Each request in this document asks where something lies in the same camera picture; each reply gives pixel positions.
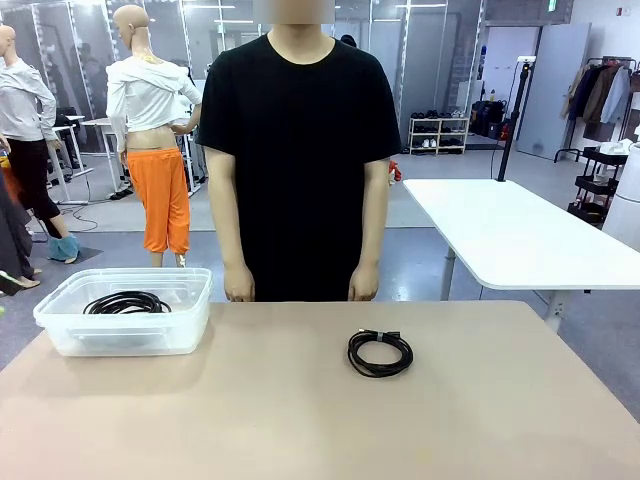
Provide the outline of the person's right hand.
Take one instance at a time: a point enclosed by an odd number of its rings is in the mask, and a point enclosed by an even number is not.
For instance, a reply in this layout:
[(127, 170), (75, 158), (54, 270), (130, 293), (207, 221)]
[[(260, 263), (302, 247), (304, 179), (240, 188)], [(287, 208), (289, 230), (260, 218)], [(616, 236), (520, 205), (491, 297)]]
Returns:
[(253, 302), (255, 283), (248, 267), (240, 262), (224, 267), (224, 291), (230, 302)]

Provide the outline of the person's left hand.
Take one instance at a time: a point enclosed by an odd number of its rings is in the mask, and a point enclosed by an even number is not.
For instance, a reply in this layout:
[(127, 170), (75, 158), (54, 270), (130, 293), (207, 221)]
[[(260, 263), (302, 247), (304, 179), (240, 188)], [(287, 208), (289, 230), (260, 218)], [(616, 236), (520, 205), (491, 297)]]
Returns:
[(375, 298), (379, 288), (379, 271), (376, 264), (359, 264), (349, 282), (348, 300), (368, 302)]

